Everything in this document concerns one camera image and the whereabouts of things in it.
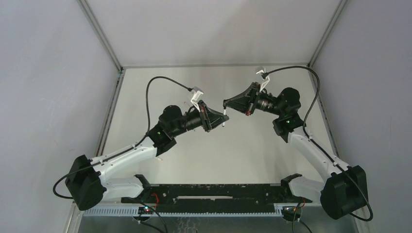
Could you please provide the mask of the white black marker pen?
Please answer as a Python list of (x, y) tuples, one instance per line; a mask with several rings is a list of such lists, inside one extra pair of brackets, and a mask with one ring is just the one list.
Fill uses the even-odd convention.
[(226, 107), (223, 107), (223, 115), (224, 115), (224, 118), (227, 116)]

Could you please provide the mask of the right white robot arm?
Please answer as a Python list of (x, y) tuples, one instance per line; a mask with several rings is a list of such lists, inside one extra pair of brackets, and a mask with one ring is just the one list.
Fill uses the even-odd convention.
[(321, 182), (301, 174), (284, 178), (281, 183), (293, 196), (321, 204), (332, 219), (370, 207), (365, 171), (360, 166), (350, 166), (315, 141), (298, 114), (301, 103), (296, 89), (287, 87), (275, 97), (254, 82), (242, 93), (224, 100), (223, 107), (247, 116), (255, 110), (278, 116), (273, 120), (275, 133), (298, 150), (322, 178)]

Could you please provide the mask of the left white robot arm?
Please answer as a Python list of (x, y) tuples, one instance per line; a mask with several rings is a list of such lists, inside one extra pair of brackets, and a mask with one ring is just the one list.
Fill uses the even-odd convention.
[(198, 105), (199, 110), (185, 113), (177, 105), (167, 106), (141, 142), (92, 159), (78, 156), (65, 179), (78, 209), (91, 209), (102, 200), (138, 197), (148, 186), (143, 176), (117, 178), (118, 172), (167, 152), (183, 133), (198, 127), (210, 132), (229, 120), (229, 116), (210, 109), (203, 101)]

